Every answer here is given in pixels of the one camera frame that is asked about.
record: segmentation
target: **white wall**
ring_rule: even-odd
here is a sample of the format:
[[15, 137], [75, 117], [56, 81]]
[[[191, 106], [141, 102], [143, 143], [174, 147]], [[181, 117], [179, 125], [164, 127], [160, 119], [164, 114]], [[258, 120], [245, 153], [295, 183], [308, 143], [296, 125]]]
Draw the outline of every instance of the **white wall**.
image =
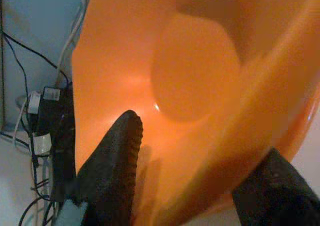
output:
[[308, 135], [292, 164], [320, 197], [320, 109], [318, 109]]
[[[81, 0], [3, 0], [3, 28], [7, 34], [57, 64], [81, 5]], [[42, 91], [44, 86], [54, 84], [54, 68], [20, 46], [12, 45], [25, 68], [29, 91]], [[70, 63], [66, 74], [71, 76]], [[4, 78], [5, 120], [15, 123], [18, 116], [15, 99], [25, 95], [24, 77], [6, 42]]]

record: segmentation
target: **orange bowl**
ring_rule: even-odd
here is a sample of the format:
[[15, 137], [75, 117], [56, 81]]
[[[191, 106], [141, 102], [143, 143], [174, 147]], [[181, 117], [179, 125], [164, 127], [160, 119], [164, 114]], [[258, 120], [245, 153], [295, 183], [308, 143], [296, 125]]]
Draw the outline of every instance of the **orange bowl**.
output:
[[133, 223], [177, 225], [230, 206], [270, 147], [292, 159], [318, 108], [319, 87], [310, 97], [288, 83], [289, 67], [313, 56], [299, 57], [310, 43], [299, 37], [316, 40], [305, 30], [314, 20], [285, 33], [305, 1], [91, 0], [72, 56], [77, 171], [134, 110], [144, 133]]

